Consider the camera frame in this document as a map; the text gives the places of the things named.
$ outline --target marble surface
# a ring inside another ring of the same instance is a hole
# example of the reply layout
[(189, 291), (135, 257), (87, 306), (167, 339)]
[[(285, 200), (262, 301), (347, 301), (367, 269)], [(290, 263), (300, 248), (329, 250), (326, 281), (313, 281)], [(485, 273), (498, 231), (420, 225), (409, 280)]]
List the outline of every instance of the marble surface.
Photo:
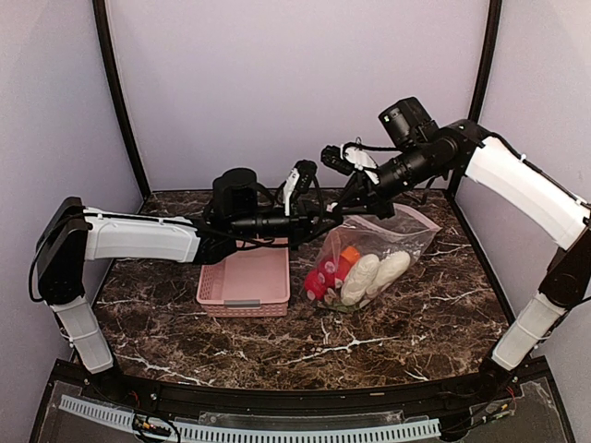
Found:
[[(326, 191), (327, 198), (334, 191)], [(196, 216), (209, 192), (158, 192), (149, 215)], [(290, 253), (291, 290), (283, 318), (207, 317), (196, 301), (199, 266), (118, 260), (95, 311), (124, 371), (190, 384), (248, 389), (350, 389), (459, 376), (507, 328), (472, 246), (440, 191), (397, 202), (442, 227), (430, 248), (388, 291), (361, 311), (317, 309), (302, 281), (322, 239)]]

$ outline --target white wall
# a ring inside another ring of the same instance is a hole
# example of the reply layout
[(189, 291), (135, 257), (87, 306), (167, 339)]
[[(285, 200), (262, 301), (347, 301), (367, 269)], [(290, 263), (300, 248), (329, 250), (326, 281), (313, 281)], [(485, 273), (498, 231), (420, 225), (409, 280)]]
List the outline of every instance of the white wall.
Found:
[[(0, 0), (0, 429), (28, 441), (56, 357), (50, 309), (27, 296), (37, 238), (62, 199), (136, 210), (91, 1)], [(106, 263), (87, 268), (94, 295)]]
[[(226, 169), (277, 186), (297, 160), (363, 138), (416, 95), (468, 114), (486, 0), (111, 1), (115, 51), (154, 189), (209, 188)], [(320, 167), (323, 186), (344, 177)]]
[[(504, 2), (482, 125), (573, 192), (591, 199), (591, 3)], [(521, 212), (464, 180), (461, 207), (521, 310), (555, 246)], [(577, 441), (591, 441), (591, 305), (576, 309), (541, 348)]]

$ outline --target pink plastic basket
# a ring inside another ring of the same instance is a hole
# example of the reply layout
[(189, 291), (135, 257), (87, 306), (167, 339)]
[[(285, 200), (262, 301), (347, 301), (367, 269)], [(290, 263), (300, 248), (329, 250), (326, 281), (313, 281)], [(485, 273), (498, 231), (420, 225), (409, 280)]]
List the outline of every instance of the pink plastic basket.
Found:
[(282, 317), (289, 295), (287, 248), (262, 247), (203, 266), (197, 301), (210, 317)]

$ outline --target white cable tray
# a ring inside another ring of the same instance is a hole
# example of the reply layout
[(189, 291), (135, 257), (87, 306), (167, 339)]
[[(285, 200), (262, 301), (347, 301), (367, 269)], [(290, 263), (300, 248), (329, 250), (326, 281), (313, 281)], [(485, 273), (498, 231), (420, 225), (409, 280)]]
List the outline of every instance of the white cable tray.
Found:
[[(131, 427), (134, 414), (129, 410), (103, 406), (68, 395), (62, 395), (59, 409), (100, 425), (135, 433)], [(151, 419), (151, 423), (166, 426), (158, 419)], [(183, 422), (174, 424), (181, 434), (182, 441), (202, 443), (398, 443), (441, 435), (439, 419), (335, 431), (262, 431)], [(175, 433), (166, 441), (176, 441)]]

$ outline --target black metal frame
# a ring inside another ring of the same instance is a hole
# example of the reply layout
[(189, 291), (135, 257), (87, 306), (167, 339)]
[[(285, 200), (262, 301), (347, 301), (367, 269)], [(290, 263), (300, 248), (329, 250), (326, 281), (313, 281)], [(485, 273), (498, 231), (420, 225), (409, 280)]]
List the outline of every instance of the black metal frame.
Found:
[[(501, 0), (490, 0), (488, 8), (488, 20), (485, 31), (484, 44), (478, 67), (476, 85), (472, 98), (468, 118), (478, 121), (485, 100), (488, 78), (492, 66), (492, 58), (501, 19)], [(93, 0), (99, 42), (103, 54), (104, 68), (111, 90), (112, 100), (119, 121), (122, 136), (124, 138), (127, 155), (132, 165), (136, 181), (142, 196), (147, 198), (151, 189), (146, 177), (138, 147), (134, 139), (130, 125), (127, 107), (121, 89), (115, 54), (109, 31), (108, 17), (106, 14), (105, 0)], [(445, 190), (446, 198), (452, 211), (460, 222), (470, 243), (475, 249), (476, 256), (482, 265), (488, 280), (494, 290), (503, 313), (511, 323), (514, 321), (514, 313), (502, 290), (499, 279), (490, 266), (482, 246), (471, 230), (462, 210), (455, 201), (455, 195), (462, 179), (462, 174), (454, 174)], [(553, 376), (549, 371), (544, 357), (528, 359), (525, 365), (517, 369), (520, 381), (546, 377), (549, 381), (552, 393), (556, 399), (557, 407), (561, 415), (565, 433), (569, 442), (574, 442), (573, 431), (560, 393), (557, 390)], [(85, 384), (86, 373), (80, 365), (57, 361), (49, 383), (43, 393), (42, 405), (35, 421), (37, 432), (41, 427), (45, 407), (49, 401), (51, 387), (56, 380), (81, 386), (84, 394), (89, 397), (101, 398), (92, 385)], [(457, 420), (458, 416), (468, 416), (468, 407), (477, 400), (442, 400), (434, 395), (442, 390), (453, 390), (466, 383), (471, 383), (478, 374), (470, 374), (460, 377), (452, 377), (440, 381), (417, 383), (412, 385), (389, 386), (375, 389), (348, 389), (334, 391), (264, 391), (247, 389), (217, 389), (201, 388), (176, 383), (160, 382), (156, 380), (125, 376), (126, 381), (134, 387), (142, 398), (144, 408), (156, 413), (172, 416), (179, 414), (188, 417), (199, 417), (202, 411), (217, 411), (227, 413), (257, 413), (270, 415), (313, 415), (313, 414), (344, 414), (344, 413), (368, 413), (403, 409), (406, 416), (421, 415), (427, 413), (431, 417), (439, 417), (445, 425), (447, 420)], [(151, 394), (157, 395), (157, 401), (151, 399)], [(36, 441), (35, 429), (31, 434), (31, 442)]]
[[(499, 25), (501, 23), (501, 6), (502, 0), (490, 0), (488, 4), (488, 18), (487, 28), (484, 33), (484, 43), (482, 45), (482, 54), (480, 55), (480, 64), (478, 66), (478, 75), (476, 76), (476, 85), (474, 86), (474, 94), (472, 102), (470, 103), (470, 111), (468, 113), (468, 120), (478, 123), (480, 114), (482, 113), (482, 106), (487, 94), (488, 78), (490, 77), (490, 69), (492, 68), (492, 58), (495, 53), (495, 46), (497, 45), (497, 35), (499, 33)], [(464, 176), (464, 171), (454, 171), (452, 180), (448, 185), (448, 191), (455, 197), (460, 187), (460, 182)]]
[[(549, 383), (561, 418), (567, 441), (574, 443), (573, 431), (561, 401), (554, 377), (545, 357), (538, 357), (521, 365), (516, 372), (518, 383), (545, 377)], [(86, 397), (103, 401), (88, 382), (88, 374), (80, 365), (57, 360), (46, 385), (42, 404), (37, 412), (30, 443), (36, 443), (41, 432), (43, 418), (54, 383), (63, 381), (80, 386)], [(249, 390), (202, 388), (177, 383), (125, 376), (125, 382), (134, 389), (141, 400), (142, 409), (174, 419), (176, 416), (198, 419), (201, 413), (240, 413), (273, 416), (331, 416), (357, 413), (404, 411), (406, 418), (427, 415), (440, 419), (442, 426), (456, 423), (469, 416), (469, 408), (479, 401), (444, 400), (437, 397), (442, 390), (474, 382), (477, 374), (429, 381), (412, 385), (398, 385), (370, 389), (347, 390)]]
[(101, 54), (103, 55), (104, 72), (107, 76), (109, 89), (111, 90), (111, 100), (119, 122), (119, 129), (121, 136), (126, 145), (127, 157), (131, 163), (133, 174), (136, 177), (139, 192), (145, 198), (151, 194), (150, 185), (148, 184), (148, 177), (144, 171), (141, 158), (139, 157), (138, 145), (133, 135), (131, 123), (129, 121), (129, 114), (127, 113), (126, 101), (121, 89), (121, 82), (119, 81), (119, 74), (117, 72), (117, 63), (115, 61), (115, 52), (113, 50), (113, 42), (111, 40), (111, 32), (109, 31), (109, 18), (107, 17), (107, 8), (104, 0), (92, 0), (94, 7), (94, 20), (96, 21), (96, 30), (99, 36), (99, 44), (101, 45)]

